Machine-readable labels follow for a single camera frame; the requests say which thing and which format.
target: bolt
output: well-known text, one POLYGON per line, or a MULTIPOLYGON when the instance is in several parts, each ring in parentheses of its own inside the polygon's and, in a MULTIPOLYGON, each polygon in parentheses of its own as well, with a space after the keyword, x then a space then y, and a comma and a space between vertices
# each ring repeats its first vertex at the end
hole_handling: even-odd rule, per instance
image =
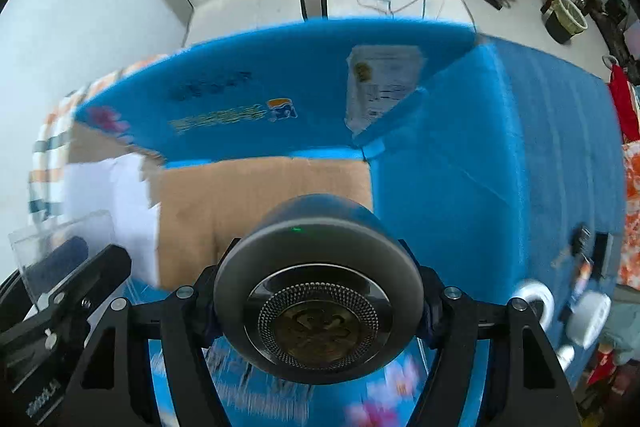
POLYGON ((529 303, 525 299, 521 299, 520 297, 514 297, 513 299, 511 299, 511 306, 513 306, 515 310, 518 310, 519 312, 523 312, 529 307, 529 303))
POLYGON ((54 348, 57 341, 58 341, 58 336, 55 333, 51 333, 50 335, 47 336, 47 340, 44 341, 44 347, 51 350, 54 348))
POLYGON ((444 296, 447 299, 455 301, 462 297, 462 291, 460 290, 460 288, 456 288, 455 286, 447 286, 446 288, 444 288, 444 296))
POLYGON ((191 286, 180 286, 175 294, 178 299, 188 299, 193 295, 193 288, 191 286))
POLYGON ((111 309, 115 312, 123 310, 126 306, 127 299, 123 299, 122 297, 118 297, 117 299, 113 299, 113 301, 111 301, 111 309))

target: striped fabric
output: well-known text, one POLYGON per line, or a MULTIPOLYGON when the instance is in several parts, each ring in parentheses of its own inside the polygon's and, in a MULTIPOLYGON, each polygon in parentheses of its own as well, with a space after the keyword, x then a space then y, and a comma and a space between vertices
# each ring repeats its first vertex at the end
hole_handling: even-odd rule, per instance
POLYGON ((40 127, 33 147, 33 166, 29 173, 29 224, 41 223, 48 217, 63 214, 63 169, 68 159, 71 126, 76 108, 112 84, 135 71, 166 57, 154 55, 109 73, 88 86, 63 98, 40 127))

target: red object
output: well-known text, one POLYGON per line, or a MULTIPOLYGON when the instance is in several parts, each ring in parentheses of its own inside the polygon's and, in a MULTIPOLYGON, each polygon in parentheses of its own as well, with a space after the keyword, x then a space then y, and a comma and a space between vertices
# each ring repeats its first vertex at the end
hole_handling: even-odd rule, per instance
POLYGON ((598 380, 609 378, 616 370, 616 366, 613 364, 613 353, 597 351, 596 356, 598 357, 598 365, 591 371, 589 380, 587 380, 587 387, 593 385, 598 380))
POLYGON ((629 81, 622 68, 616 64, 611 67, 611 82, 609 90, 616 106, 620 130, 623 136, 629 141, 640 140, 640 129, 638 129, 638 116, 631 103, 631 92, 629 91, 629 81))

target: white paper label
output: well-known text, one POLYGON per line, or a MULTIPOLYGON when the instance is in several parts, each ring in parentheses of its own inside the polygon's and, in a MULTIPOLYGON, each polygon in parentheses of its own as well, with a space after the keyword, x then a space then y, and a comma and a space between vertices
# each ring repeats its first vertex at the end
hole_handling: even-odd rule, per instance
POLYGON ((355 46, 347 63, 345 122, 355 135, 414 91, 424 58, 418 46, 355 46))

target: orange and blue logo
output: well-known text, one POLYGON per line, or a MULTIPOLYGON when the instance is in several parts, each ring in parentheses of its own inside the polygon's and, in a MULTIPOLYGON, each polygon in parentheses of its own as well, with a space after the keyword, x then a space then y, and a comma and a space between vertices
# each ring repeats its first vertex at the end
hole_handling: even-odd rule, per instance
POLYGON ((271 111, 269 121, 286 120, 287 118, 297 118, 295 107, 290 98, 272 98, 267 100, 267 107, 271 111))

